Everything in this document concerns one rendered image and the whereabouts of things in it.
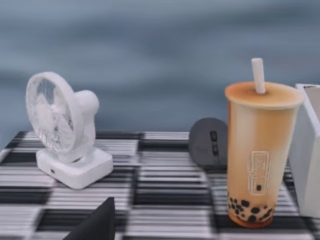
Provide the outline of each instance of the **dark gray disc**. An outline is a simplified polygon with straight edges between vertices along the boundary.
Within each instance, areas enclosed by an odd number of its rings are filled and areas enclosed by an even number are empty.
[[[189,154],[202,168],[227,166],[228,126],[216,118],[197,121],[189,132]]]

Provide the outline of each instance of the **box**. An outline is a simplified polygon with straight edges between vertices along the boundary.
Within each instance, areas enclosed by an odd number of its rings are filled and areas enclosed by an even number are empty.
[[[300,214],[320,218],[320,85],[295,87],[305,100],[297,115],[289,163]]]

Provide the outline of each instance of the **blue gray background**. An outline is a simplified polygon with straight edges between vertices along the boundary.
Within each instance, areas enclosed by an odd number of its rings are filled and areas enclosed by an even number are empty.
[[[188,131],[227,119],[224,89],[251,81],[320,84],[320,1],[2,0],[0,148],[30,130],[25,88],[54,71],[100,100],[98,130]]]

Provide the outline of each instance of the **checkered surface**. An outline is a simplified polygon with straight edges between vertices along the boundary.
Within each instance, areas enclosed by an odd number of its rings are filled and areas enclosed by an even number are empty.
[[[72,190],[36,166],[43,148],[19,132],[0,153],[0,240],[61,240],[108,197],[116,240],[320,240],[320,219],[299,216],[287,166],[272,224],[246,229],[227,216],[226,170],[205,172],[188,154],[187,132],[98,132],[113,172]]]

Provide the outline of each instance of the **bubble tea cup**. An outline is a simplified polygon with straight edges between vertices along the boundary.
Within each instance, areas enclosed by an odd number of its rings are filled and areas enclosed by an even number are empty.
[[[252,59],[254,81],[225,89],[228,99],[228,216],[240,226],[272,222],[297,113],[304,96],[264,81],[263,61]]]

